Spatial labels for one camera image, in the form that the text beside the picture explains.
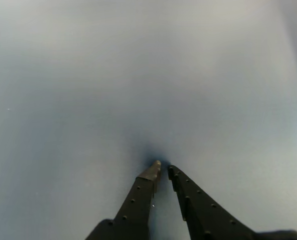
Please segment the taped-tip black gripper left finger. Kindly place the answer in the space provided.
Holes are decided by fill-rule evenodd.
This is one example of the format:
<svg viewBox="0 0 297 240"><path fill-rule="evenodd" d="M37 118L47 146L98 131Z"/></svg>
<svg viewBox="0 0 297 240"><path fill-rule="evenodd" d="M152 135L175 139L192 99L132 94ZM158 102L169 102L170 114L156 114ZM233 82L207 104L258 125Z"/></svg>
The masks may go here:
<svg viewBox="0 0 297 240"><path fill-rule="evenodd" d="M88 240L149 240L152 199L161 178L161 162L156 160L135 181L114 219L102 220Z"/></svg>

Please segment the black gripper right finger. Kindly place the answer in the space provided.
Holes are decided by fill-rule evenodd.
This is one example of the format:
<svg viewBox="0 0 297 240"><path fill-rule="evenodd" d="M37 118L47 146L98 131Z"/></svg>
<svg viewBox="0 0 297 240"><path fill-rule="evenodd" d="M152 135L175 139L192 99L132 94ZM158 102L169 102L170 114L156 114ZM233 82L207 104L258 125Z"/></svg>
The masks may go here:
<svg viewBox="0 0 297 240"><path fill-rule="evenodd" d="M167 171L192 240L297 240L295 230L255 232L233 217L179 168L169 165Z"/></svg>

